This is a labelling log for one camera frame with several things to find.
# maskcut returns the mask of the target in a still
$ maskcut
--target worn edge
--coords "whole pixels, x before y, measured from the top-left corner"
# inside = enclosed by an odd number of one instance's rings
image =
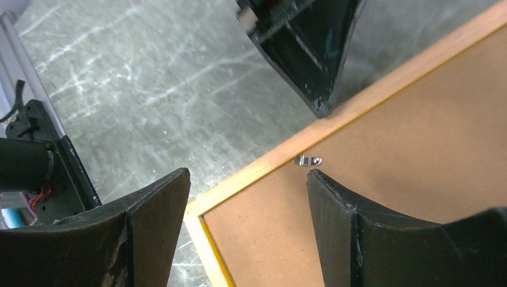
[[[204,220],[206,212],[482,41],[506,23],[507,0],[503,0],[359,92],[339,106],[330,117],[315,121],[189,203],[185,211],[185,226],[196,246],[211,285],[226,287],[234,286],[234,283],[207,228]]]

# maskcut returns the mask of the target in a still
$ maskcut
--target small metal hinge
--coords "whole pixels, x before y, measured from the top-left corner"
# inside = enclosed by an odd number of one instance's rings
[[[294,163],[299,166],[320,166],[320,164],[322,163],[322,158],[301,155],[299,157],[294,158]]]

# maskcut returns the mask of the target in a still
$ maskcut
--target concrete floor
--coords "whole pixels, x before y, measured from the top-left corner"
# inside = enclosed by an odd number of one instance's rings
[[[494,2],[370,0],[342,95]],[[181,166],[192,200],[314,121],[235,10],[233,0],[39,0],[16,24],[104,203]],[[209,286],[185,228],[168,286]]]

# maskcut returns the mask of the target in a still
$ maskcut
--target black wire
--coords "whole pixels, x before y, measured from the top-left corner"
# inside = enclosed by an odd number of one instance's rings
[[[0,123],[7,121],[10,117],[14,115],[16,111],[19,113],[23,112],[23,88],[25,87],[25,81],[17,80],[15,94],[16,98],[14,100],[13,108],[10,112],[7,113],[3,118],[0,119]]]

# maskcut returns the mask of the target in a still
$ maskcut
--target brown board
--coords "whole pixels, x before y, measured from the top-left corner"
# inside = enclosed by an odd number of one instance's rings
[[[507,206],[507,28],[316,144],[347,188],[449,222]],[[239,287],[323,286],[306,191],[287,163],[204,214]]]

